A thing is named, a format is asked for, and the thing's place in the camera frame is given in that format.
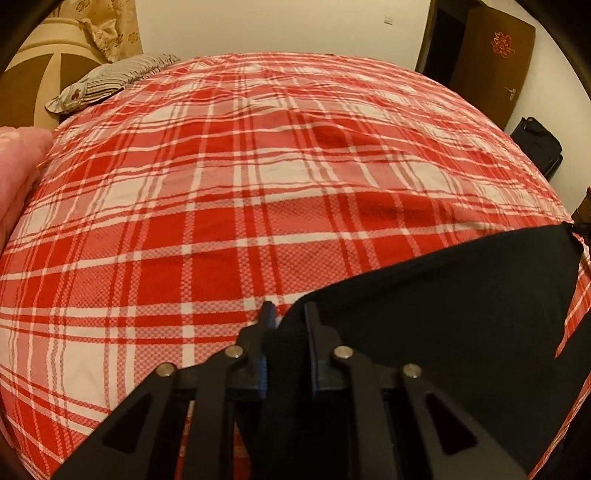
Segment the floral curtain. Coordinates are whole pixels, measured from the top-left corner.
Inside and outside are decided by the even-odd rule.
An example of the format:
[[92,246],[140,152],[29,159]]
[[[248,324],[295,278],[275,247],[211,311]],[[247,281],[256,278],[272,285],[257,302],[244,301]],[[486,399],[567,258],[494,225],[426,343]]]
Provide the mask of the floral curtain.
[[142,53],[135,0],[65,0],[53,16],[81,22],[109,61]]

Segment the metal rivet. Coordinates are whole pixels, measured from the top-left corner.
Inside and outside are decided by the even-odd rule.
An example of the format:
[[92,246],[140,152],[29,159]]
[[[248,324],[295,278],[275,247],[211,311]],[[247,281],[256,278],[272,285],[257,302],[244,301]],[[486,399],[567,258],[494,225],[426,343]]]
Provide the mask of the metal rivet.
[[173,364],[160,364],[156,367],[156,373],[161,377],[170,377],[177,368]]
[[353,349],[350,346],[346,345],[339,345],[337,348],[333,350],[333,354],[336,358],[340,358],[341,360],[347,360],[353,356]]
[[240,358],[244,354],[244,348],[240,345],[231,345],[225,350],[226,356],[230,358]]
[[408,378],[418,378],[421,376],[423,371],[421,367],[415,364],[406,364],[402,368],[402,373],[406,375]]

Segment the red decoration on door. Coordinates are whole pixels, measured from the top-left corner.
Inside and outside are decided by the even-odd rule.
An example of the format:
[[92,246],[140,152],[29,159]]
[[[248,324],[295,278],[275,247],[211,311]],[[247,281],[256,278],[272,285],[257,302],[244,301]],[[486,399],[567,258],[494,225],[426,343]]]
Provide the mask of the red decoration on door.
[[501,32],[495,33],[495,38],[491,40],[492,49],[504,59],[515,53],[511,48],[511,37]]

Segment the red plaid bedsheet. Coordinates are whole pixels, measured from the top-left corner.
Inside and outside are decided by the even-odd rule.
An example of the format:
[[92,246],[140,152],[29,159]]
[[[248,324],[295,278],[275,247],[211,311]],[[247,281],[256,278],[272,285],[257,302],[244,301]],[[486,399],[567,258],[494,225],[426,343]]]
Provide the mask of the red plaid bedsheet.
[[[264,300],[283,314],[365,271],[570,219],[490,120],[383,61],[186,61],[56,136],[0,260],[5,423],[38,479],[156,365],[204,361]],[[586,250],[565,341],[588,268]]]

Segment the black metal bracket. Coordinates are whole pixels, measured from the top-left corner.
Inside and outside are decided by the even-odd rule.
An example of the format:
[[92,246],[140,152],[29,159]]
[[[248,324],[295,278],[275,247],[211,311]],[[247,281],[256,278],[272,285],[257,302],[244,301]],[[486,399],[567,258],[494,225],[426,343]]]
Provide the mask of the black metal bracket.
[[[313,303],[306,305],[305,317],[311,401],[345,398],[353,407],[350,478],[527,478],[470,415],[420,377],[418,367],[386,368],[341,345],[337,331],[321,324]],[[265,332],[274,328],[275,307],[265,302],[258,323],[242,329],[235,345],[182,370],[160,365],[52,479],[173,480],[191,401],[181,480],[232,479],[235,407],[265,402],[269,380],[262,345]],[[256,419],[251,423],[256,429]]]

